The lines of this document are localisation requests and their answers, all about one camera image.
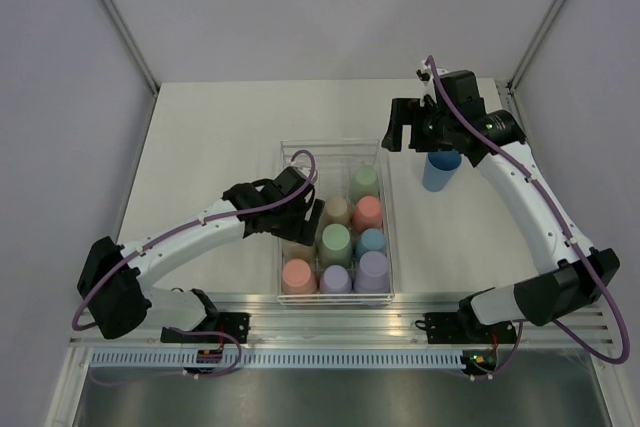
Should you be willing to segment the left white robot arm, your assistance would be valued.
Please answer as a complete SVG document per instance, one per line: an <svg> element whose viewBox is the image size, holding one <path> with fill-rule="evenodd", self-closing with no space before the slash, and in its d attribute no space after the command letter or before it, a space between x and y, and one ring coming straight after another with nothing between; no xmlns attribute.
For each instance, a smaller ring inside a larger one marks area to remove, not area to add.
<svg viewBox="0 0 640 427"><path fill-rule="evenodd" d="M317 178L315 168L288 166L274 179L234 185L163 233L125 244L109 236L95 241L77 283L82 302L73 330L97 328L113 340L141 326L157 327L166 343L188 336L209 342L222 324L209 296L198 288L165 290L157 282L217 247L255 234L313 244L324 207L315 195Z"/></svg>

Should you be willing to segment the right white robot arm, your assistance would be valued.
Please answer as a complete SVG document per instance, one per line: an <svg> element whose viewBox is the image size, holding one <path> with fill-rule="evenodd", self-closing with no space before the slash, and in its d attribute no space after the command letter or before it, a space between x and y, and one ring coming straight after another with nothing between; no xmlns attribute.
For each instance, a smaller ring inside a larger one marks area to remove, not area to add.
<svg viewBox="0 0 640 427"><path fill-rule="evenodd" d="M526 136L506 110L488 112L473 72L417 71L424 85L419 98L391 103L384 149L409 146L417 152L457 151L493 186L519 227L537 274L460 301L459 335L478 342L493 325L526 320L544 326L603 296L620 267L615 252L598 249L573 226L535 165Z"/></svg>

